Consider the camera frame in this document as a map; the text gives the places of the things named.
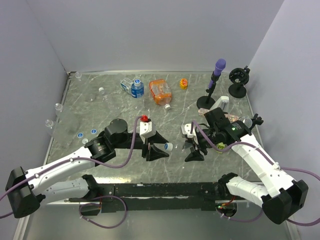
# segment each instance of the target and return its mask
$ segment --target yellow-green object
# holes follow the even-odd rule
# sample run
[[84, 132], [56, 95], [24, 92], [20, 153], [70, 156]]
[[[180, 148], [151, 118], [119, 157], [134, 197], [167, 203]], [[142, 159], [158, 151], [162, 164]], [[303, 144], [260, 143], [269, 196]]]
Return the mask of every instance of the yellow-green object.
[[216, 147], [218, 148], [218, 149], [224, 149], [225, 148], [225, 144], [223, 143], [223, 142], [220, 142], [220, 143], [218, 143], [217, 145], [216, 145]]

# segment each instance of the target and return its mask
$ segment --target black stand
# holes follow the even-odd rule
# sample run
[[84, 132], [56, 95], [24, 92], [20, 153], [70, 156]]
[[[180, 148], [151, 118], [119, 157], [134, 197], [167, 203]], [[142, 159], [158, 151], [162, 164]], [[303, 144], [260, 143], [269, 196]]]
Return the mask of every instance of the black stand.
[[219, 76], [214, 75], [214, 72], [211, 75], [211, 80], [213, 81], [212, 86], [206, 90], [207, 93], [209, 93], [208, 96], [201, 96], [196, 101], [196, 106], [198, 109], [210, 109], [214, 104], [215, 100], [211, 98], [211, 95], [214, 93], [214, 90], [217, 85], [217, 81], [219, 80], [221, 74]]
[[242, 68], [235, 68], [229, 74], [229, 79], [233, 83], [229, 87], [229, 94], [237, 99], [242, 99], [247, 94], [247, 89], [244, 87], [249, 82], [249, 72], [248, 66]]

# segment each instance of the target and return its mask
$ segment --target white backdrop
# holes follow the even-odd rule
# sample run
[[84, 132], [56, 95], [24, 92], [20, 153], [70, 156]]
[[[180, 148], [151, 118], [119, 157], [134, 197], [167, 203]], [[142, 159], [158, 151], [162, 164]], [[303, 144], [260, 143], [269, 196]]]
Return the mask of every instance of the white backdrop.
[[283, 0], [27, 0], [67, 71], [226, 71], [252, 60]]
[[[320, 174], [320, 1], [285, 0], [250, 64], [248, 94], [265, 122], [259, 128], [267, 152], [281, 166]], [[309, 185], [298, 222], [320, 217], [320, 183]], [[319, 239], [319, 225], [300, 227], [303, 240]]]
[[[50, 136], [45, 120], [55, 117], [67, 74], [26, 1], [0, 1], [0, 194], [10, 172], [44, 163]], [[0, 215], [12, 212], [8, 198]], [[0, 239], [13, 238], [18, 220], [0, 219]]]

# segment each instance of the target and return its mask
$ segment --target orange bottle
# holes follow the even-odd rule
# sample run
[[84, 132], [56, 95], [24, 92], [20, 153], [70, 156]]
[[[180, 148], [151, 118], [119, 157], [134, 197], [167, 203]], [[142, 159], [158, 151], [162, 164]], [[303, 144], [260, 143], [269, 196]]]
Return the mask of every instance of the orange bottle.
[[171, 108], [172, 99], [171, 90], [164, 79], [158, 79], [149, 83], [150, 92], [156, 104], [164, 106], [166, 110]]

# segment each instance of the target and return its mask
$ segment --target microphone stand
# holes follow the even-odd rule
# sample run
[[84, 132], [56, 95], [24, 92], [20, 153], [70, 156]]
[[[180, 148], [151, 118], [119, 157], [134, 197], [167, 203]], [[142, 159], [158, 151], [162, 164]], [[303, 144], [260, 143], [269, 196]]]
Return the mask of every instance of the microphone stand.
[[205, 90], [207, 93], [209, 93], [209, 95], [208, 96], [201, 96], [196, 101], [196, 106], [198, 109], [210, 109], [216, 102], [211, 97], [211, 95], [214, 93], [214, 90], [217, 85], [217, 81], [219, 80], [221, 74], [216, 76], [214, 73], [215, 72], [213, 72], [211, 75], [211, 81], [213, 82], [213, 84], [209, 87], [209, 89]]

